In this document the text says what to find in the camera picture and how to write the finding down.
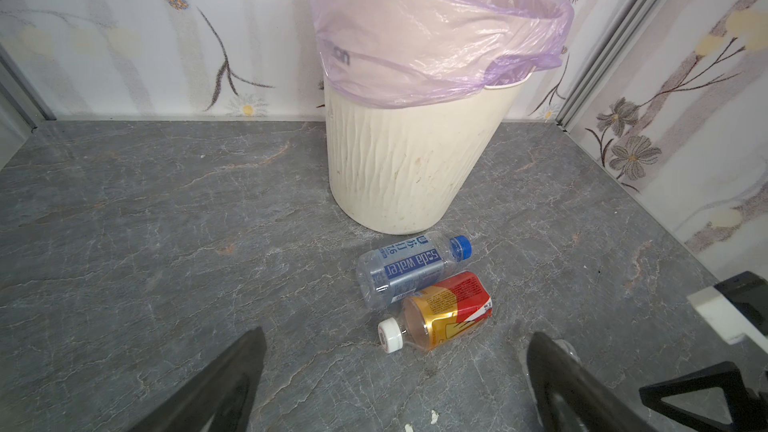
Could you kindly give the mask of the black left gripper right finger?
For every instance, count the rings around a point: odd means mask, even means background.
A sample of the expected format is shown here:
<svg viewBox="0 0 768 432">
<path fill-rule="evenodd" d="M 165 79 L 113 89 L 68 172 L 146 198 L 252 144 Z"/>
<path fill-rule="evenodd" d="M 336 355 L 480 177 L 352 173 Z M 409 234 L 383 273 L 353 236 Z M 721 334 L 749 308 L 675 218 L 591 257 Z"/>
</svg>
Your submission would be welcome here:
<svg viewBox="0 0 768 432">
<path fill-rule="evenodd" d="M 532 335 L 526 365 L 544 430 L 653 429 L 545 333 Z"/>
</svg>

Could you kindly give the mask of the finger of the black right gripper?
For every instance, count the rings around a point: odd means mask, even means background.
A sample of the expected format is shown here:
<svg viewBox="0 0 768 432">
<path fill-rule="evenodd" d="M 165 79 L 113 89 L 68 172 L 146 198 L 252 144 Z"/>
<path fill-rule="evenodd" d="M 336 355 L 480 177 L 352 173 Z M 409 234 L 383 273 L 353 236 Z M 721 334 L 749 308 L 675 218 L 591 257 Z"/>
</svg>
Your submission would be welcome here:
<svg viewBox="0 0 768 432">
<path fill-rule="evenodd" d="M 747 387 L 733 362 L 644 386 L 639 396 L 647 408 L 693 431 L 767 429 L 767 393 Z"/>
</svg>

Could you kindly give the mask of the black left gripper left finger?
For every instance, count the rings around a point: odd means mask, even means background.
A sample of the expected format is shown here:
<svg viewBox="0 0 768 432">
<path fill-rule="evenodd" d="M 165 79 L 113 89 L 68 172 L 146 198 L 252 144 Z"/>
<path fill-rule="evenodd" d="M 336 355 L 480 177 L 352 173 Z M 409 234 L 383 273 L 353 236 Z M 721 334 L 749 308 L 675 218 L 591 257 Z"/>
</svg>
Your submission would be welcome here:
<svg viewBox="0 0 768 432">
<path fill-rule="evenodd" d="M 133 431 L 245 431 L 264 370 L 262 328 L 245 332 Z"/>
</svg>

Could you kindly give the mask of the orange red drink bottle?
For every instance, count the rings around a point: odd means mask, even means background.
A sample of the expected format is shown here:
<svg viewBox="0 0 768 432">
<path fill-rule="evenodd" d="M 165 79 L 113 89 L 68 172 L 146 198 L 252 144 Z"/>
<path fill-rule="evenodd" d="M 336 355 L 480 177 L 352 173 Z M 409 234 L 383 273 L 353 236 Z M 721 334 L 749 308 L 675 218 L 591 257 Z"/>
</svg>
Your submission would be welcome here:
<svg viewBox="0 0 768 432">
<path fill-rule="evenodd" d="M 493 301 L 476 274 L 464 271 L 402 301 L 401 313 L 378 324 L 383 350 L 405 346 L 429 352 L 490 318 Z"/>
</svg>

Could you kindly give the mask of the clear bottle blue cap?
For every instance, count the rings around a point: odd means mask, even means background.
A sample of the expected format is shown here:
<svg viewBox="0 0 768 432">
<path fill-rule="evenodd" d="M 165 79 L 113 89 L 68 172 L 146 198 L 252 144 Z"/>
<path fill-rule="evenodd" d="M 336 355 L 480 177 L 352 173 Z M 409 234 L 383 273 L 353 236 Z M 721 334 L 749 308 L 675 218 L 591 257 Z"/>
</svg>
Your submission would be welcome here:
<svg viewBox="0 0 768 432">
<path fill-rule="evenodd" d="M 362 254 L 355 271 L 366 307 L 390 305 L 458 273 L 473 254 L 470 240 L 430 231 Z"/>
</svg>

